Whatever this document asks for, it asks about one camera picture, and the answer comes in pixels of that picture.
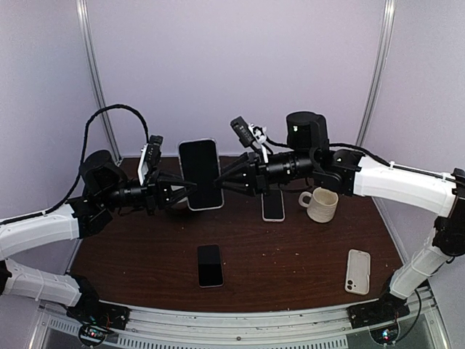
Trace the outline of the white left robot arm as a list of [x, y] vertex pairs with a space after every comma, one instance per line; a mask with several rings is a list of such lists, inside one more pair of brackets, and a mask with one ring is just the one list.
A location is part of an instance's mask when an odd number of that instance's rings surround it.
[[152, 214], [173, 206], [196, 189], [192, 182], [157, 168], [154, 158], [142, 165], [140, 177], [129, 180], [107, 150], [96, 151], [79, 167], [81, 196], [56, 209], [1, 222], [1, 293], [46, 300], [75, 308], [89, 323], [104, 317], [98, 293], [82, 276], [57, 275], [12, 260], [12, 255], [52, 242], [94, 236], [108, 225], [117, 209], [130, 207]]

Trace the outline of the white phone case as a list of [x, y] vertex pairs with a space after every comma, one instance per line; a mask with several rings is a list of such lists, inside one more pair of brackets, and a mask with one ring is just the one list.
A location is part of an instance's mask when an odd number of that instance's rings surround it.
[[370, 274], [370, 254], [356, 249], [349, 250], [344, 283], [345, 291], [358, 295], [367, 295], [370, 290]]

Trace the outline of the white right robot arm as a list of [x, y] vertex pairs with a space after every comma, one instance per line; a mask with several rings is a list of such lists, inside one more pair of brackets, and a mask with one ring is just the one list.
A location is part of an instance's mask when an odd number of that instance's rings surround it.
[[379, 300], [377, 320], [389, 320], [417, 287], [455, 257], [464, 255], [464, 171], [428, 172], [385, 161], [364, 148], [331, 143], [324, 116], [309, 111], [286, 117], [285, 151], [254, 150], [222, 170], [214, 184], [249, 196], [292, 180], [314, 184], [344, 196], [385, 198], [437, 214], [426, 246], [397, 269]]

